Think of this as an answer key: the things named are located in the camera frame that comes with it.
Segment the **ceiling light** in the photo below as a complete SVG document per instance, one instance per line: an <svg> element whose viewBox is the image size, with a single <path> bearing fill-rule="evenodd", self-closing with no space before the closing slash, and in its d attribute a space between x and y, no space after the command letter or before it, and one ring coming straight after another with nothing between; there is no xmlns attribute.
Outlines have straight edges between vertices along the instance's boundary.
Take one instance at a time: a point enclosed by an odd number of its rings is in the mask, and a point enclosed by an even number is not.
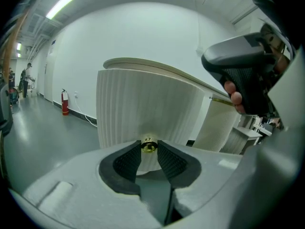
<svg viewBox="0 0 305 229"><path fill-rule="evenodd" d="M46 17L52 19L64 6L66 6L72 0L59 0L55 6L48 12Z"/></svg>

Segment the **ceiling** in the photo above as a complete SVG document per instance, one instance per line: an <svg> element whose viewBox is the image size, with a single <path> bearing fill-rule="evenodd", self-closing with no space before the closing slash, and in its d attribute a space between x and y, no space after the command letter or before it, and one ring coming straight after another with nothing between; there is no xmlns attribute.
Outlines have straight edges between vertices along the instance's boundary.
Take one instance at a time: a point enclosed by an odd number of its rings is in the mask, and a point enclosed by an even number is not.
<svg viewBox="0 0 305 229"><path fill-rule="evenodd" d="M55 31L58 31L63 24L73 15L82 9L103 0L73 0L64 7L52 20L45 18L45 15L56 4L58 0L36 0L28 17L21 28L17 42L21 42L22 58L32 60L39 48L50 39ZM198 6L204 6L221 14L232 24L237 23L256 7L252 0L180 0L196 2Z"/></svg>

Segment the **gray floor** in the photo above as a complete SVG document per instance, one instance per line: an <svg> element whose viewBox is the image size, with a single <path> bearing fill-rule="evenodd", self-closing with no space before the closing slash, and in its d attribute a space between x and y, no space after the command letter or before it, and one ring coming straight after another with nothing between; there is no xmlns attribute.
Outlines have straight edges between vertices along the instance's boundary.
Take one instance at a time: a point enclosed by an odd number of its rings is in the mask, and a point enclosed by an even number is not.
<svg viewBox="0 0 305 229"><path fill-rule="evenodd" d="M4 137L4 155L12 188L22 193L36 179L75 155L99 149L97 129L42 97L20 99L13 107L14 124ZM170 184L160 171L137 177L141 200L161 223Z"/></svg>

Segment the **black rubber pad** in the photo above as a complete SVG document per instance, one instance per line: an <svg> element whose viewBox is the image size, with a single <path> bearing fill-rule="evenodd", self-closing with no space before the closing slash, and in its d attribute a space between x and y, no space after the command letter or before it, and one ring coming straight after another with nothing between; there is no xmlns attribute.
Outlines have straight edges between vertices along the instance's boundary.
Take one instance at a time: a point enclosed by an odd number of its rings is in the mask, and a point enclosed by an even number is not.
<svg viewBox="0 0 305 229"><path fill-rule="evenodd" d="M201 173L196 158L163 141L158 141L158 162L173 189L190 186Z"/></svg>
<svg viewBox="0 0 305 229"><path fill-rule="evenodd" d="M104 158L100 163L99 173L113 191L140 196L140 187L134 183L140 163L141 141L136 141Z"/></svg>

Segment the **hallway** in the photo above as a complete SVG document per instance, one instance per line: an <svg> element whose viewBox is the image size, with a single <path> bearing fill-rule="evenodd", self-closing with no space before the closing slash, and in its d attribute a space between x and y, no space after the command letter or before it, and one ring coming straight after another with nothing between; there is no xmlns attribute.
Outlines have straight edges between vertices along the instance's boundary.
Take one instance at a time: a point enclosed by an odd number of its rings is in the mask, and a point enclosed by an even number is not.
<svg viewBox="0 0 305 229"><path fill-rule="evenodd" d="M13 106L14 124L4 137L12 188L22 193L32 182L75 155L99 149L97 129L41 96Z"/></svg>

